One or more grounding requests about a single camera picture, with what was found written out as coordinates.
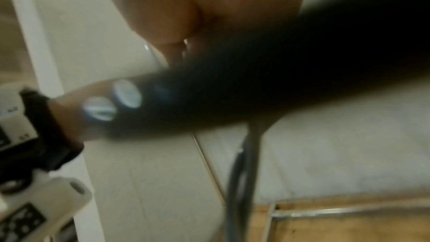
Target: wooden floor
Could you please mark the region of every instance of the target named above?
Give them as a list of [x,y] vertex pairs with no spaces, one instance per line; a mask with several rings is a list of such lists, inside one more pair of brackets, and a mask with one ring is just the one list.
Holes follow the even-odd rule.
[[[392,201],[427,200],[429,195],[399,197],[331,198],[278,203],[278,209],[321,209],[361,204],[387,204]],[[254,209],[249,242],[262,241],[269,206]],[[409,212],[372,216],[284,220],[273,224],[269,242],[424,242],[430,241],[430,212]],[[222,235],[217,241],[223,241]]]

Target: hand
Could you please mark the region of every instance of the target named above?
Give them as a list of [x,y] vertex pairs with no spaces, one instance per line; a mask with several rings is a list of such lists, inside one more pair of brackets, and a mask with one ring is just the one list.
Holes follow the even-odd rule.
[[130,28],[169,62],[223,32],[295,16],[302,0],[113,0]]

